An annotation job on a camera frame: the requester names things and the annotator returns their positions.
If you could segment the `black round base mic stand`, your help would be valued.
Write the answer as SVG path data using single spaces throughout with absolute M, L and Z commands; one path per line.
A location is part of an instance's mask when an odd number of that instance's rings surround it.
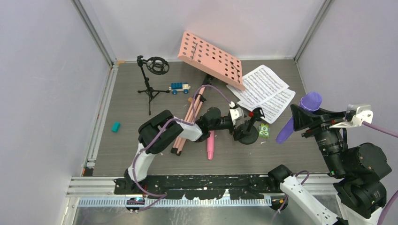
M 250 145 L 257 141 L 258 130 L 254 126 L 255 122 L 261 121 L 261 117 L 264 116 L 262 108 L 257 107 L 249 113 L 249 120 L 246 120 L 243 124 L 240 124 L 234 133 L 234 140 L 239 141 L 242 144 Z

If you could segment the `purple microphone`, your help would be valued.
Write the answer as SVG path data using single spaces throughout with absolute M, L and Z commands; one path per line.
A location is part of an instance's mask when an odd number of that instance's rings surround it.
M 299 106 L 309 112 L 318 110 L 323 101 L 318 92 L 309 92 L 301 98 Z M 278 144 L 284 143 L 293 134 L 293 118 L 291 117 L 276 137 Z

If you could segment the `pink microphone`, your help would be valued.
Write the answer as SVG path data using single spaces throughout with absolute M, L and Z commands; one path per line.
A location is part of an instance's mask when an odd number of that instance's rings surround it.
M 212 160 L 214 156 L 214 131 L 210 131 L 210 136 L 207 138 L 207 159 Z

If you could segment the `sheet music page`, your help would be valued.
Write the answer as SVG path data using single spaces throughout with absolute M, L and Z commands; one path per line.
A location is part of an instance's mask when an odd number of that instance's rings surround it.
M 273 124 L 294 99 L 295 95 L 295 91 L 285 89 L 261 105 L 251 106 L 243 100 L 240 100 L 238 104 L 249 111 L 258 107 L 261 108 L 264 114 L 261 119 L 269 124 Z
M 227 88 L 247 106 L 259 106 L 289 88 L 285 81 L 265 65 L 258 66 L 244 75 L 242 84 L 245 90 L 239 90 L 229 84 Z

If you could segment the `pink music stand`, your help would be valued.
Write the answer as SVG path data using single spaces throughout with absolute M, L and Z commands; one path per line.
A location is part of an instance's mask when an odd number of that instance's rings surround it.
M 245 90 L 241 60 L 225 52 L 199 36 L 184 31 L 177 58 L 196 70 L 187 74 L 190 93 L 203 94 L 202 85 L 210 85 L 215 79 L 239 90 Z

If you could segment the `black tripod shock mount stand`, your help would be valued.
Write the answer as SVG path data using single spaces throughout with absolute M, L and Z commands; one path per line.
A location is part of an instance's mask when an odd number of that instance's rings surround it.
M 137 56 L 137 65 L 139 66 L 142 76 L 144 78 L 145 89 L 138 90 L 138 93 L 145 93 L 148 96 L 148 115 L 151 115 L 151 102 L 158 96 L 159 93 L 170 93 L 169 90 L 161 89 L 157 90 L 151 85 L 151 81 L 154 79 L 149 79 L 145 74 L 144 67 L 148 72 L 154 75 L 165 75 L 169 71 L 169 63 L 162 57 L 153 56 L 145 59 L 143 55 Z

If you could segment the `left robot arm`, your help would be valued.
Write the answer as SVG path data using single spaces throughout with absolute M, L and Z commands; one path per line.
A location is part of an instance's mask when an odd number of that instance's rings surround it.
M 211 107 L 194 122 L 179 119 L 169 110 L 162 111 L 138 130 L 138 149 L 124 173 L 126 188 L 133 194 L 139 194 L 155 156 L 178 137 L 198 143 L 208 139 L 212 131 L 228 130 L 235 141 L 249 144 L 249 122 L 236 125 L 236 121 L 242 118 L 244 113 L 240 107 L 231 108 L 226 116 L 221 116 L 219 108 Z

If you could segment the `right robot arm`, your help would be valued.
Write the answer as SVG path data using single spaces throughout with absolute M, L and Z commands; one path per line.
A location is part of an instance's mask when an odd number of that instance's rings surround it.
M 367 142 L 349 148 L 347 142 L 348 128 L 372 127 L 371 106 L 354 104 L 342 112 L 322 108 L 310 112 L 292 104 L 291 112 L 294 131 L 315 139 L 329 176 L 337 179 L 333 186 L 346 217 L 321 204 L 284 165 L 268 173 L 269 189 L 285 193 L 318 225 L 380 225 L 391 205 L 381 180 L 392 169 L 380 147 Z

